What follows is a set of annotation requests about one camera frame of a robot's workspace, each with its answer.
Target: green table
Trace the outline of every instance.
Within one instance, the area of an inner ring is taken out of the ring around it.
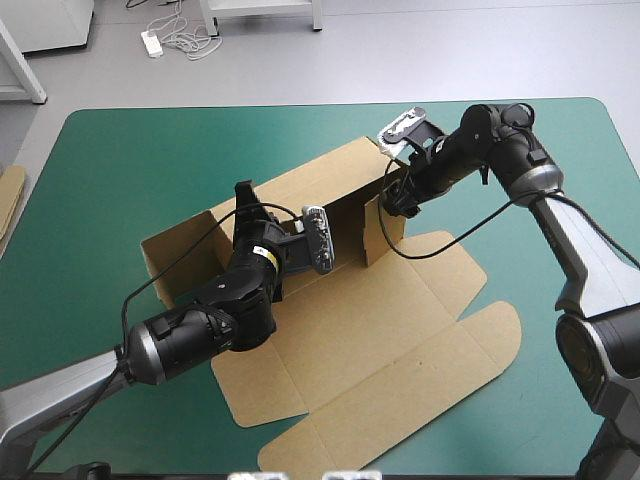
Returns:
[[[640,185],[606,109],[592,99],[535,100],[536,132],[565,190],[631,251]],[[445,131],[466,102],[424,105]],[[361,135],[409,104],[85,110],[71,115],[0,262],[0,386],[120,341],[123,297],[147,278],[140,240]],[[409,234],[462,232],[506,199],[471,176],[409,223]],[[464,242],[489,281],[470,306],[513,303],[523,323],[515,363],[372,467],[387,473],[573,473],[600,420],[556,351],[564,278],[533,218],[512,208]],[[153,291],[134,321],[162,309]],[[262,445],[298,419],[236,426],[204,364],[160,387],[98,406],[43,470],[91,460],[116,472],[255,469]],[[40,451],[47,441],[41,442]]]

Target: cardboard box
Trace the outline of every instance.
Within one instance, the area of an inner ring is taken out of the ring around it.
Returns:
[[[264,470],[307,480],[362,468],[500,375],[519,349],[520,322],[506,303],[457,321],[486,282],[461,246],[420,262],[389,251],[375,200],[386,163],[360,138],[256,188],[261,200],[294,211],[325,206],[336,252],[331,274],[285,280],[269,341],[212,362],[239,425],[309,413],[261,450]],[[233,207],[232,199],[145,240],[149,272]],[[403,219],[387,216],[385,223],[409,253],[452,238],[436,232],[403,239]],[[157,283],[168,307],[223,271],[232,232],[229,221]]]

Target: white cable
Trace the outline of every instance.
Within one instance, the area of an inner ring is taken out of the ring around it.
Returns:
[[[155,24],[164,22],[162,25],[154,27]],[[207,50],[211,45],[211,38],[205,29],[204,34],[199,34],[204,25],[199,25],[193,33],[185,32],[189,21],[182,16],[182,0],[177,0],[174,6],[174,13],[166,17],[156,18],[147,25],[148,32],[155,32],[161,45],[176,48],[183,51],[189,60],[200,60],[201,58],[215,52],[222,45],[222,37],[218,37],[215,45]]]

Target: cardboard flap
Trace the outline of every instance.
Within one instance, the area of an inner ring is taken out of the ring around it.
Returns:
[[[360,137],[346,145],[311,160],[279,177],[258,185],[255,192],[265,202],[277,203],[300,213],[305,205],[326,206],[378,181],[388,158],[367,137]],[[229,199],[213,207],[214,217],[233,210],[235,200]],[[233,220],[222,229],[233,237]]]
[[[399,245],[425,250],[446,235],[419,235]],[[442,256],[455,267],[442,269],[443,279],[428,274],[430,261],[420,266],[422,262],[389,252],[370,267],[354,259],[274,304],[278,331],[270,343],[281,363],[267,361],[261,353],[254,358],[252,352],[243,354],[242,362],[235,362],[240,356],[231,352],[212,362],[238,423],[277,420],[287,416],[288,408],[288,416],[301,413],[290,385],[274,396],[265,378],[290,378],[306,409],[313,412],[452,325],[457,315],[451,312],[462,311],[486,278],[464,249]],[[256,409],[265,398],[271,416],[266,409]]]
[[[427,339],[267,444],[258,456],[260,467],[287,471],[293,480],[360,469],[497,377],[519,345],[515,309],[491,305]]]
[[[397,245],[404,236],[404,224],[406,221],[404,217],[392,217],[384,210],[379,212],[377,195],[368,201],[364,205],[364,234],[362,238],[367,265],[373,265],[390,250],[380,225],[380,214],[382,214],[385,229],[394,245]]]
[[[214,225],[215,219],[206,210],[158,235],[143,240],[142,253],[149,275],[155,276]],[[155,282],[158,298],[167,307],[175,306],[174,300],[178,296],[224,271],[216,252],[229,249],[230,242],[222,230],[217,228],[189,256]]]
[[[225,352],[214,365],[233,419],[241,427],[307,413],[271,340],[248,352]]]
[[[452,240],[449,232],[439,231],[403,238],[398,247],[409,255],[418,255],[438,250]],[[460,244],[433,258],[409,263],[454,318],[462,315],[487,283],[487,274]]]
[[[7,233],[11,217],[22,193],[26,173],[24,167],[11,165],[0,177],[0,239]]]

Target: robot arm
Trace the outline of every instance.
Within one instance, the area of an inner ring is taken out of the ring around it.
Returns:
[[[24,475],[37,440],[98,400],[137,382],[162,383],[225,350],[264,343],[276,329],[271,304],[282,300],[283,278],[333,268],[324,209],[302,213],[297,232],[289,233],[250,182],[238,183],[231,260],[191,303],[134,326],[126,344],[0,391],[0,478]]]
[[[529,209],[567,277],[555,305],[564,311],[558,347],[592,411],[605,417],[579,474],[640,478],[640,271],[564,197],[563,174],[533,123],[525,104],[474,105],[445,135],[423,109],[405,112],[378,135],[392,159],[412,150],[400,178],[385,188],[382,206],[411,218],[419,204],[475,171],[486,184],[491,170],[511,201]]]

